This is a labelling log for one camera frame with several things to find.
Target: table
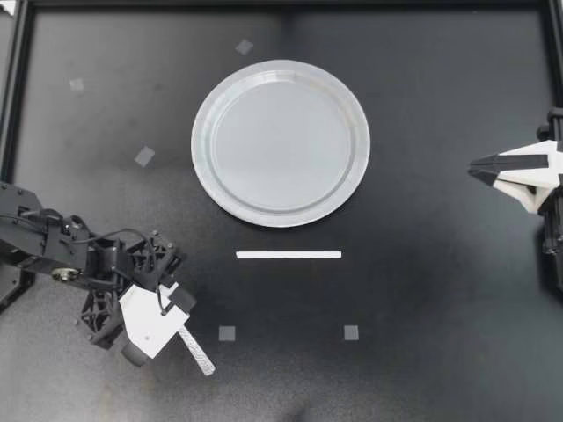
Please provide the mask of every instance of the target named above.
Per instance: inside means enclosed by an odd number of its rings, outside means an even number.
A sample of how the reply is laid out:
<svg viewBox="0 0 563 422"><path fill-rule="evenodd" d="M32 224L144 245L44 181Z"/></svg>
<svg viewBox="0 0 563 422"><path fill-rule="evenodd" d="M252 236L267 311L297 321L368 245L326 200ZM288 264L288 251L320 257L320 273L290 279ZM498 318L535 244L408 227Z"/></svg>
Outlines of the table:
<svg viewBox="0 0 563 422"><path fill-rule="evenodd" d="M353 197L285 230L224 213L190 157L208 92L279 58L342 80L372 136ZM88 346L71 323L84 293L38 279L0 317L3 420L560 420L563 306L541 221L466 175L533 142L551 90L529 9L42 14L15 182L99 232L172 236L199 298L188 327L217 372L204 378L179 339L141 369ZM343 258L235 258L277 249Z"/></svg>

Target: black cable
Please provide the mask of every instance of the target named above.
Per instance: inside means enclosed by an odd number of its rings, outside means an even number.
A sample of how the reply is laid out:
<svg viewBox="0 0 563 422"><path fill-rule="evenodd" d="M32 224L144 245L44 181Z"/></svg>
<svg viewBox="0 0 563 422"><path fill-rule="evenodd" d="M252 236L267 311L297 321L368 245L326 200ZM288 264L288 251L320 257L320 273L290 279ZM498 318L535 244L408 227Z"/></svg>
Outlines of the black cable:
<svg viewBox="0 0 563 422"><path fill-rule="evenodd" d="M37 224L35 222L31 222L31 221L27 220L26 218L18 217L17 215L0 214L0 218L7 218L7 219L11 219L12 221L24 222L25 224L27 224L30 227L33 227L34 229L36 229L40 233L42 233L42 234L46 233L45 229L43 227L41 227L39 224Z"/></svg>
<svg viewBox="0 0 563 422"><path fill-rule="evenodd" d="M95 242L97 240L100 239L104 239L106 237L111 237L111 236L115 236L115 235L119 235L120 233L132 233L136 236L139 236L149 247L149 253L150 253L150 258L152 260L152 265L153 268L157 266L157 253L155 252L155 248L154 245L152 244L152 242L143 234L141 233L139 230L135 230L135 229L121 229L121 230L116 230L116 231L111 231L109 233L105 233L105 235L99 235L99 236L95 236L95 237L90 237L88 239L85 240L75 240L72 243L73 244L90 244L92 242ZM155 293L157 294L157 299L158 299L158 306L160 307L160 310L162 312L162 314L165 314L165 307L162 304L162 295L160 293L160 280L157 280L156 286L155 286Z"/></svg>

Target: white stick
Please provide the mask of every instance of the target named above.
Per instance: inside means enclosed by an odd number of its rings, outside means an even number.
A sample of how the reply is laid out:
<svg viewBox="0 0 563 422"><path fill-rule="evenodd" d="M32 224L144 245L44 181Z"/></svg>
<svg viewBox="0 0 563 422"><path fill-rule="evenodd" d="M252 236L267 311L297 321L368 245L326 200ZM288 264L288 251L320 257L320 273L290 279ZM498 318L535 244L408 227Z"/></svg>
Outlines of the white stick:
<svg viewBox="0 0 563 422"><path fill-rule="evenodd" d="M341 251L237 251L238 259L280 259L280 258L308 258L308 259L339 259Z"/></svg>
<svg viewBox="0 0 563 422"><path fill-rule="evenodd" d="M200 367L202 373L205 376L210 376L215 372L215 365L213 362L208 358L207 354L203 352L200 345L197 344L195 341L194 336L187 330L185 326L178 330L178 334L184 340L186 347L189 349L190 353L193 355L195 361L197 362L198 366Z"/></svg>

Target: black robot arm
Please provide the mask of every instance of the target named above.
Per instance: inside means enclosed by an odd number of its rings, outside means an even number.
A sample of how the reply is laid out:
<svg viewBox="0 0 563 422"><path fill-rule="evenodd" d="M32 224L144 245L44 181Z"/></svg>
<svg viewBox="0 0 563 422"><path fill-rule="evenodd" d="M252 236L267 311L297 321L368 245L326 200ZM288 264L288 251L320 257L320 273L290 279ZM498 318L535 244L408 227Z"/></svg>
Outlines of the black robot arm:
<svg viewBox="0 0 563 422"><path fill-rule="evenodd" d="M119 238L124 233L138 242L126 246ZM126 328L130 343L124 354L137 365L154 357L167 337L187 332L183 323L195 299L174 279L183 260L176 245L156 231L145 236L121 229L100 236L76 215L63 217L43 208L34 193L0 185L0 261L86 290L77 325L103 348ZM189 341L181 337L190 351L202 353L187 335ZM207 365L204 372L213 372L209 361L198 363Z"/></svg>

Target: white paper plate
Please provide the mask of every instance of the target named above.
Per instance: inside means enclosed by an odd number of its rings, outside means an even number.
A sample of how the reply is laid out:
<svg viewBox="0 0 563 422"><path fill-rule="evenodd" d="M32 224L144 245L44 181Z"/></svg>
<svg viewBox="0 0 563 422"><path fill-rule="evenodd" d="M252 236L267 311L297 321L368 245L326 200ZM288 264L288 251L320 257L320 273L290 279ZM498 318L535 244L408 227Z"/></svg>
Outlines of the white paper plate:
<svg viewBox="0 0 563 422"><path fill-rule="evenodd" d="M230 75L195 118L192 159L206 192L268 227L314 222L342 205L369 161L354 94L328 72L275 60Z"/></svg>

